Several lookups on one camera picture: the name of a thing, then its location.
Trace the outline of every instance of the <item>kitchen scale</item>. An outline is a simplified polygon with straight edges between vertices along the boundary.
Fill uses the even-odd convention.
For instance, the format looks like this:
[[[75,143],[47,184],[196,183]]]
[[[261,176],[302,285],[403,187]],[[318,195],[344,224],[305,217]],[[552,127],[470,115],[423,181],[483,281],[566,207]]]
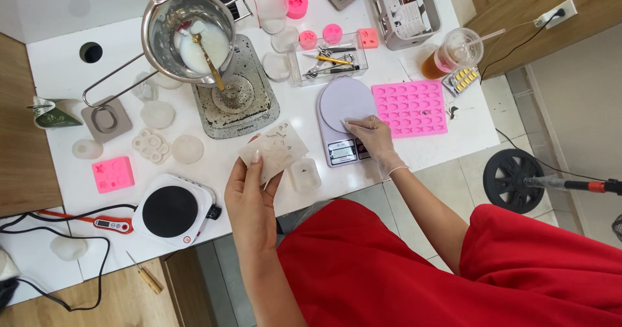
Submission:
[[[177,175],[159,175],[146,195],[132,217],[132,227],[179,249],[195,241],[207,219],[220,216],[211,188]]]
[[[341,122],[370,115],[377,115],[376,103],[365,84],[343,77],[324,86],[317,100],[317,118],[328,166],[336,168],[360,163],[371,157],[361,140],[348,132]]]
[[[223,91],[192,85],[203,130],[217,140],[245,135],[274,122],[281,109],[248,37],[236,36],[235,67]]]

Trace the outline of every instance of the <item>pink silicone mold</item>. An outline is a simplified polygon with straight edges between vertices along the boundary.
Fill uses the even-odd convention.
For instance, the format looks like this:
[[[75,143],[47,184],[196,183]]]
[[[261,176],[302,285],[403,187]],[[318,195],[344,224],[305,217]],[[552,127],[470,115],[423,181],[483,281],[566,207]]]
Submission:
[[[359,47],[363,49],[375,49],[378,47],[378,32],[376,28],[361,28],[358,32],[361,33]]]
[[[126,188],[134,184],[134,174],[132,174],[128,157],[118,157],[94,163],[91,167],[99,193]]]
[[[324,27],[322,37],[327,44],[334,45],[341,41],[341,38],[343,37],[343,30],[338,24],[331,23]]]
[[[305,50],[311,50],[317,44],[317,36],[313,32],[313,30],[303,31],[302,33],[300,33],[298,40],[300,41],[300,47]]]
[[[307,7],[309,5],[308,0],[287,0],[287,2],[289,3],[287,17],[291,19],[300,19],[307,13]]]
[[[447,116],[439,80],[374,85],[378,117],[391,128],[391,137],[444,134]]]

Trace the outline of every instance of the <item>latex glove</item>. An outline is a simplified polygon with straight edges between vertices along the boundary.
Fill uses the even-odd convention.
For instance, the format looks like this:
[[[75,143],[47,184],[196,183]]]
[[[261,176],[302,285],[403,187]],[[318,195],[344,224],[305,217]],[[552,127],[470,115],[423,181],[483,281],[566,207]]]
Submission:
[[[391,129],[377,116],[370,115],[362,120],[346,118],[343,125],[363,142],[371,157],[378,163],[383,179],[395,169],[408,168],[393,149]]]
[[[248,169],[242,159],[238,158],[225,188],[227,214],[233,230],[233,240],[241,259],[276,248],[273,202],[283,172],[268,181],[264,189],[259,185],[263,165],[259,150],[253,156]]]

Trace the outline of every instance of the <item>wall outlet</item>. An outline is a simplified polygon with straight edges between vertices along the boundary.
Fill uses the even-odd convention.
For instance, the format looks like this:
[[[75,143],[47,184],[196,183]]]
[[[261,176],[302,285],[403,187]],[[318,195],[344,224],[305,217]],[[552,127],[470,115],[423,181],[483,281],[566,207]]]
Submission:
[[[571,18],[575,14],[577,14],[577,8],[575,7],[575,3],[572,0],[566,0],[558,6],[551,9],[549,12],[542,14],[540,17],[534,20],[534,24],[536,28],[542,27],[550,18],[557,12],[559,9],[564,9],[566,14],[564,16],[556,16],[552,21],[550,21],[546,25],[546,29],[550,29],[555,27],[557,24],[564,22],[565,20]]]

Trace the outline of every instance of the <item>red dress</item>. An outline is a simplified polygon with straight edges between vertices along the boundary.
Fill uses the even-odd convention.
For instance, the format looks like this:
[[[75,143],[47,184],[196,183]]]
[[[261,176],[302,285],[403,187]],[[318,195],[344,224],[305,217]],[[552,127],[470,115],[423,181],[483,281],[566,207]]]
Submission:
[[[471,215],[462,277],[346,200],[277,252],[309,326],[622,326],[622,251],[490,204]]]

